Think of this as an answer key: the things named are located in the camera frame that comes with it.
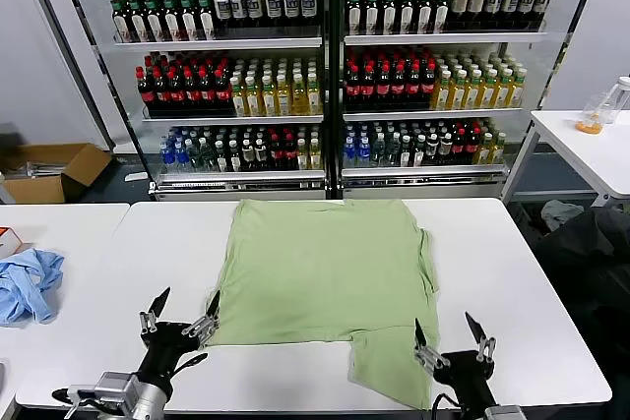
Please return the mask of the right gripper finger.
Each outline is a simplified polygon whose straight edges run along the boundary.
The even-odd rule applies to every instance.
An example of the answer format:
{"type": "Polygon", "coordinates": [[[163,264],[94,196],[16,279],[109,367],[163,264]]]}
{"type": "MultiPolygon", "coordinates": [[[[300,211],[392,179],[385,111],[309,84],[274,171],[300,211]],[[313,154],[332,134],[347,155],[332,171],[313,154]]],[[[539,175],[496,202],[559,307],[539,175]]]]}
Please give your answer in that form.
{"type": "Polygon", "coordinates": [[[414,356],[425,371],[435,371],[450,366],[450,361],[432,348],[426,341],[418,319],[414,320],[414,356]]]}
{"type": "Polygon", "coordinates": [[[492,363],[496,339],[493,336],[488,337],[481,324],[469,312],[465,312],[465,317],[477,344],[476,360],[478,362],[492,363]]]}

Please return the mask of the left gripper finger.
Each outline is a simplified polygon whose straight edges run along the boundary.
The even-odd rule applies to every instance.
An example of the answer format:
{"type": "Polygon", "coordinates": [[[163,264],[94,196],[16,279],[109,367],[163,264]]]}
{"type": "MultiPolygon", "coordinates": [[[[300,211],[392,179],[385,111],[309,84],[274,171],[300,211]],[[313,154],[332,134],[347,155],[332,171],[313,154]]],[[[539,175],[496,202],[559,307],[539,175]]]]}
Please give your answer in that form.
{"type": "Polygon", "coordinates": [[[205,315],[182,331],[184,336],[209,339],[220,326],[221,292],[217,290],[205,312],[205,315]]]}
{"type": "Polygon", "coordinates": [[[169,293],[170,288],[166,287],[165,290],[153,300],[147,311],[141,311],[139,313],[141,335],[157,331],[158,318],[165,307],[169,293]]]}

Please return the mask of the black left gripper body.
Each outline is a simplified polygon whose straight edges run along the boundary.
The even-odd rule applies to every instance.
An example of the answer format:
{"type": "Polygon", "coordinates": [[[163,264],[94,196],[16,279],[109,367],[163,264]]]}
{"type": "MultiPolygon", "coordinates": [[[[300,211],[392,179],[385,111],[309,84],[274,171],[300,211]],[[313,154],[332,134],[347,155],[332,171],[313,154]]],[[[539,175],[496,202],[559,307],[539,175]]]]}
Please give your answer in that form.
{"type": "Polygon", "coordinates": [[[197,352],[200,347],[197,337],[182,333],[188,327],[189,324],[185,323],[158,322],[154,331],[147,330],[141,334],[141,340],[147,348],[137,370],[137,378],[141,383],[155,386],[163,393],[173,393],[172,378],[208,357],[203,352],[178,365],[182,356],[197,352]]]}

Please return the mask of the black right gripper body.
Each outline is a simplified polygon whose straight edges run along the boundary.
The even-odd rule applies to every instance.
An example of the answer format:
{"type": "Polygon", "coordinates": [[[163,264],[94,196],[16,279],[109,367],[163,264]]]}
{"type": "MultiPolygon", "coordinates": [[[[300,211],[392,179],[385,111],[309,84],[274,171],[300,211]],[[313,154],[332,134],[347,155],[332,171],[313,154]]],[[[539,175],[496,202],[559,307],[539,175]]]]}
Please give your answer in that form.
{"type": "Polygon", "coordinates": [[[494,361],[486,355],[478,360],[477,355],[474,350],[443,353],[433,370],[433,379],[453,390],[461,411],[485,411],[497,405],[488,385],[494,361]]]}

